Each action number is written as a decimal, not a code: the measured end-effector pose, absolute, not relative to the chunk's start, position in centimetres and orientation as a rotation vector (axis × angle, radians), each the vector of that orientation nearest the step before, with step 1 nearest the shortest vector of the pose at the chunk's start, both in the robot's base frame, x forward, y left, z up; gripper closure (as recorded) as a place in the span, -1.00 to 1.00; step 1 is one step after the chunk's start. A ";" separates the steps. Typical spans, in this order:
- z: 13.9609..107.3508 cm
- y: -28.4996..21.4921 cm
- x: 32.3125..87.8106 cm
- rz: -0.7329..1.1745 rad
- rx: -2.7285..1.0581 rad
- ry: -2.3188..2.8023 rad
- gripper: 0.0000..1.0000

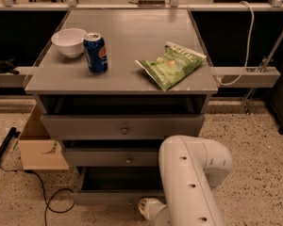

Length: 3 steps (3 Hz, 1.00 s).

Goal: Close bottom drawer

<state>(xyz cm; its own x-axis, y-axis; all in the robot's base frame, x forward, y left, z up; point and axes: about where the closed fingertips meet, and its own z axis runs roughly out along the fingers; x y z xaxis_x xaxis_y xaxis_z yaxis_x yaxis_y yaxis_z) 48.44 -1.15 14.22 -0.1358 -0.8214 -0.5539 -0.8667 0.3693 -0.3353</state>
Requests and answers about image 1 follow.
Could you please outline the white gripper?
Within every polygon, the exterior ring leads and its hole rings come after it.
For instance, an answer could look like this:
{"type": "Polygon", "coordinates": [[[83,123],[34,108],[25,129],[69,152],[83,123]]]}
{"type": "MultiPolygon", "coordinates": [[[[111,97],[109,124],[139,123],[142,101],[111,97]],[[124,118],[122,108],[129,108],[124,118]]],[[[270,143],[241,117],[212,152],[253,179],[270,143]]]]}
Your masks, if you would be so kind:
{"type": "Polygon", "coordinates": [[[149,221],[155,221],[158,214],[166,207],[156,198],[143,198],[139,202],[140,213],[149,221]]]}

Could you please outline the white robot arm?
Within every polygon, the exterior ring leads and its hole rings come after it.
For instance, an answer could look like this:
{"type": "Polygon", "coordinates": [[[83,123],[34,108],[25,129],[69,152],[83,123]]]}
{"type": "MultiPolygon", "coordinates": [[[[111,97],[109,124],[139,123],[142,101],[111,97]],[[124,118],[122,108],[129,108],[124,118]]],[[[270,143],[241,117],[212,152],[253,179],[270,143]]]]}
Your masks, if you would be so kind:
{"type": "Polygon", "coordinates": [[[155,226],[225,226],[211,191],[232,169],[225,145],[200,137],[168,137],[159,148],[158,165],[166,202],[141,199],[145,219],[155,226]]]}

